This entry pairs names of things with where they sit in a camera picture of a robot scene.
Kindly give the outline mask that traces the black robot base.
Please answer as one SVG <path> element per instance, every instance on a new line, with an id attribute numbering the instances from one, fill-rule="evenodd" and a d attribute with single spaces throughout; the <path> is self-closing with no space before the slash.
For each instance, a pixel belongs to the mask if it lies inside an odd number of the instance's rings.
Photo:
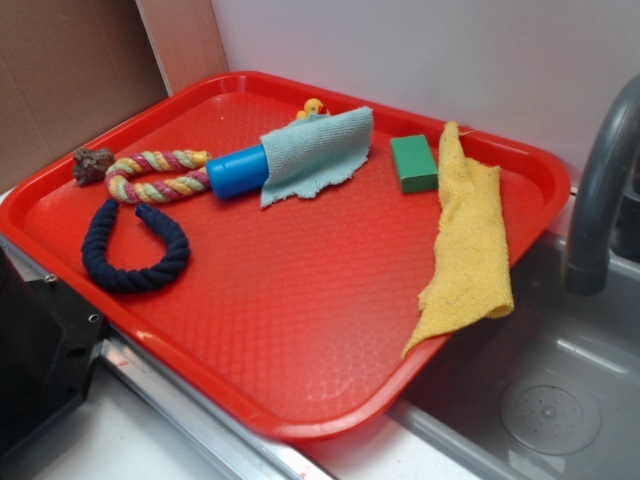
<path id="1" fill-rule="evenodd" d="M 84 403 L 105 328 L 64 281 L 27 281 L 1 254 L 3 459 Z"/>

